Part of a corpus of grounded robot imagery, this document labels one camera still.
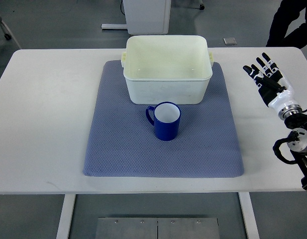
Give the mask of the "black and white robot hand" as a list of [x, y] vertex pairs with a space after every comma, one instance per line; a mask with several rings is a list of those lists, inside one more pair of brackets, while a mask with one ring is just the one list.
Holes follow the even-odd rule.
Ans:
[[252, 64], [243, 70], [254, 81], [265, 105], [273, 109], [281, 120], [299, 114], [302, 108], [295, 100], [295, 91], [277, 64], [265, 53], [256, 58], [261, 68]]

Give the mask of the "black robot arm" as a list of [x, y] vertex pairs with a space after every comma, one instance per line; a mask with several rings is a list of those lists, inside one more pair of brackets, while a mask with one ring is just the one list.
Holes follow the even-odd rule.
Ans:
[[[292, 104], [282, 108], [279, 116], [291, 132], [275, 142], [273, 152], [283, 163], [298, 165], [304, 175], [301, 179], [302, 188], [307, 192], [307, 109], [303, 111], [299, 105]], [[290, 149], [293, 160], [282, 155], [280, 147], [284, 143]]]

